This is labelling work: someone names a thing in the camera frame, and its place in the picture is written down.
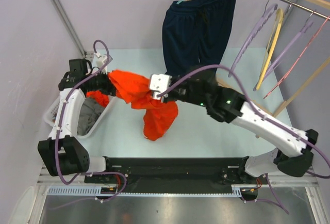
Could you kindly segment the orange shorts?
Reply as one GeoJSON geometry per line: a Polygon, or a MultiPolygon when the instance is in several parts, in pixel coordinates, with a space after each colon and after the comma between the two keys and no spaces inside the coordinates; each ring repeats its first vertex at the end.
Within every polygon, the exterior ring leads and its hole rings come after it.
{"type": "Polygon", "coordinates": [[[132,109],[145,109],[144,137],[151,141],[164,136],[178,116],[175,102],[162,103],[152,99],[149,90],[149,79],[142,75],[114,70],[108,73],[114,84],[115,96],[130,104],[132,109]]]}

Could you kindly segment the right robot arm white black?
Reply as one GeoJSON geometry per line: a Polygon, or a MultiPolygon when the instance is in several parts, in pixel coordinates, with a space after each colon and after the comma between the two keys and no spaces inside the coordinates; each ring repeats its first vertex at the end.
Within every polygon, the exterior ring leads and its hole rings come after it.
{"type": "Polygon", "coordinates": [[[224,66],[203,66],[184,76],[152,75],[152,97],[164,103],[182,101],[202,106],[214,120],[241,127],[272,144],[274,149],[270,152],[242,159],[237,174],[243,183],[270,172],[296,178],[307,174],[318,133],[288,126],[257,107],[245,92],[219,86],[216,69],[224,66]]]}

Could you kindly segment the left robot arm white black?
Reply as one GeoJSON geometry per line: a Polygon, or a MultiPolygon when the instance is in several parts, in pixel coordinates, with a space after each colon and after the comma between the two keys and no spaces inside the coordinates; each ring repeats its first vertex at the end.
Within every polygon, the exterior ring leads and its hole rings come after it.
{"type": "Polygon", "coordinates": [[[90,91],[99,90],[115,96],[116,90],[107,75],[110,58],[97,60],[97,71],[86,59],[72,59],[70,69],[61,79],[56,119],[48,138],[38,143],[38,152],[49,174],[53,177],[70,174],[95,174],[102,182],[113,179],[114,170],[106,165],[106,158],[91,157],[78,141],[80,111],[90,91]]]}

